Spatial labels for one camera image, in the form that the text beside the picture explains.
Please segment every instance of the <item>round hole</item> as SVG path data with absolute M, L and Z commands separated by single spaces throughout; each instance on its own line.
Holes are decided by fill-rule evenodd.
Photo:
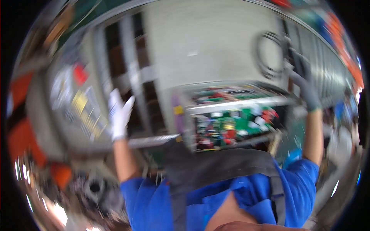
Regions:
M 93 193 L 98 193 L 100 191 L 100 185 L 97 182 L 93 182 L 92 184 L 90 184 L 90 190 Z

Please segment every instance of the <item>gloved hand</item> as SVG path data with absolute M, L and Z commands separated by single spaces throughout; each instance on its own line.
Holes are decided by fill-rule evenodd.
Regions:
M 307 111 L 313 112 L 316 109 L 321 109 L 321 102 L 319 99 L 318 92 L 316 88 L 313 85 L 313 78 L 311 73 L 311 66 L 308 60 L 302 56 L 301 54 L 294 51 L 294 53 L 297 55 L 304 72 L 304 78 L 294 72 L 293 70 L 289 70 L 289 77 L 293 81 L 294 84 L 299 86 L 300 88 L 300 94 L 303 98 L 303 100 L 307 104 Z
M 110 109 L 109 119 L 112 124 L 112 140 L 126 138 L 127 123 L 130 120 L 135 97 L 131 96 L 124 104 L 118 89 L 114 89 L 109 95 L 108 106 Z

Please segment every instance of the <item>person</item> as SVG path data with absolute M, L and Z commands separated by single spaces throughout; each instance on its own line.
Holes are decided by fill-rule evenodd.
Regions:
M 127 142 L 134 104 L 110 94 L 114 156 L 132 230 L 300 230 L 313 209 L 323 154 L 322 109 L 310 78 L 289 75 L 307 104 L 303 158 L 286 170 L 267 152 L 220 150 L 194 155 L 182 141 L 165 144 L 166 178 L 156 186 L 141 176 Z

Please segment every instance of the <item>forearm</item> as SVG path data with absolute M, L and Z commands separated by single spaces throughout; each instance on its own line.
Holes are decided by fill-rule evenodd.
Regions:
M 324 137 L 322 125 L 322 110 L 309 112 L 306 117 L 306 138 L 303 147 L 303 158 L 309 159 L 318 166 L 321 164 L 324 152 Z
M 126 139 L 114 141 L 113 153 L 117 176 L 120 182 L 124 182 L 141 175 L 136 159 L 132 155 Z

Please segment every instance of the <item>gray glove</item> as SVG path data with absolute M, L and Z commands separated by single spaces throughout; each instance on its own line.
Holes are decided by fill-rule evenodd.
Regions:
M 318 92 L 316 88 L 313 86 L 313 79 L 312 79 L 312 74 L 311 74 L 310 63 L 304 56 L 297 53 L 296 51 L 294 52 L 299 58 L 299 61 L 303 67 L 305 78 L 303 78 L 302 76 L 300 76 L 293 70 L 289 70 L 289 77 L 291 78 L 294 84 L 299 86 L 301 96 L 307 104 L 307 111 L 313 112 L 317 109 L 321 109 L 322 106 L 321 106 Z

